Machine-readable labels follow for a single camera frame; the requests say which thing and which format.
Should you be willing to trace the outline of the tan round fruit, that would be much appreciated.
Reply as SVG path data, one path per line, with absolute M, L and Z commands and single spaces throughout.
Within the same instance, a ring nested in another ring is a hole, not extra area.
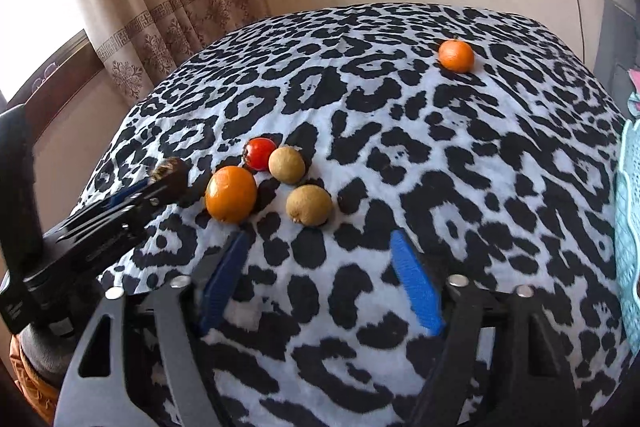
M 306 164 L 294 147 L 280 146 L 270 154 L 268 169 L 271 176 L 281 183 L 295 185 L 305 176 Z

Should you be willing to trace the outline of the red cherry tomato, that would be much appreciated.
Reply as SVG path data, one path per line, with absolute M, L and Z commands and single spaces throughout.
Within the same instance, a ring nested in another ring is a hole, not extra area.
M 244 164 L 254 171 L 266 171 L 269 169 L 270 155 L 278 146 L 272 140 L 258 136 L 246 142 L 243 150 Z

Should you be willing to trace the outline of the tan kiwi-like fruit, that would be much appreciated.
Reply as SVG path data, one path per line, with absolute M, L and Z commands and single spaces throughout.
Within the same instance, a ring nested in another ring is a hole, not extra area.
M 288 195 L 285 211 L 288 217 L 304 227 L 318 227 L 329 219 L 333 202 L 322 187 L 312 184 L 296 187 Z

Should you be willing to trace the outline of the light blue lattice basket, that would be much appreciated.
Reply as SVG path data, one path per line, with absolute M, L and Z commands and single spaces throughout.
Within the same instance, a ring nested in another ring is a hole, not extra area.
M 639 121 L 627 120 L 615 173 L 614 254 L 630 350 L 639 353 Z

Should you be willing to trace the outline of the large orange fruit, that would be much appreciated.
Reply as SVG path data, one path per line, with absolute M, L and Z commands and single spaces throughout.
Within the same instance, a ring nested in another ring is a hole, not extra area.
M 222 167 L 213 173 L 205 192 L 205 208 L 215 220 L 238 225 L 252 212 L 257 199 L 254 176 L 239 166 Z

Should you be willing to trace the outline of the wicker stool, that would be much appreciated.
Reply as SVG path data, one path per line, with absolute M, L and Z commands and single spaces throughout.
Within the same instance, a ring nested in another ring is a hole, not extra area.
M 41 377 L 23 352 L 20 338 L 13 336 L 10 342 L 9 359 L 15 374 L 15 384 L 27 402 L 49 425 L 54 422 L 60 388 L 52 386 Z

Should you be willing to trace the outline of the wooden window frame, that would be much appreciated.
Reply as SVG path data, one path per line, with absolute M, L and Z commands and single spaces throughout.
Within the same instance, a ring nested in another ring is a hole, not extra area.
M 102 69 L 103 63 L 85 31 L 78 31 L 36 69 L 9 101 L 1 95 L 1 112 L 25 105 L 30 135 L 37 142 L 62 109 Z

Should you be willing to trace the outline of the grey sofa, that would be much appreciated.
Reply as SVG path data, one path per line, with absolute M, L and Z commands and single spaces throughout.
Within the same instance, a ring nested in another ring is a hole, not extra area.
M 628 70 L 639 68 L 639 20 L 614 0 L 604 0 L 599 45 L 593 74 L 625 118 L 636 91 Z

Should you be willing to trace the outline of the small orange tangerine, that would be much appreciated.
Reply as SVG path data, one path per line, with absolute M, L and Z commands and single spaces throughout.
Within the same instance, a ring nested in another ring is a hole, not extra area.
M 471 72 L 475 64 L 472 46 L 462 40 L 446 40 L 438 49 L 438 60 L 450 72 L 465 74 Z

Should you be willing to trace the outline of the leopard print table cloth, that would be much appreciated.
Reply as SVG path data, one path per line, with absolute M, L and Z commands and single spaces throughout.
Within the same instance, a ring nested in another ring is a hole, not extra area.
M 471 72 L 439 46 L 469 43 Z M 80 196 L 162 159 L 192 194 L 102 277 L 144 293 L 224 245 L 203 193 L 265 136 L 296 148 L 331 220 L 286 217 L 288 187 L 257 178 L 253 239 L 205 373 L 239 426 L 399 426 L 439 354 L 390 261 L 404 229 L 492 291 L 534 288 L 590 421 L 632 354 L 617 298 L 615 167 L 624 118 L 563 41 L 529 18 L 441 4 L 363 4 L 251 24 L 182 64 L 135 105 Z

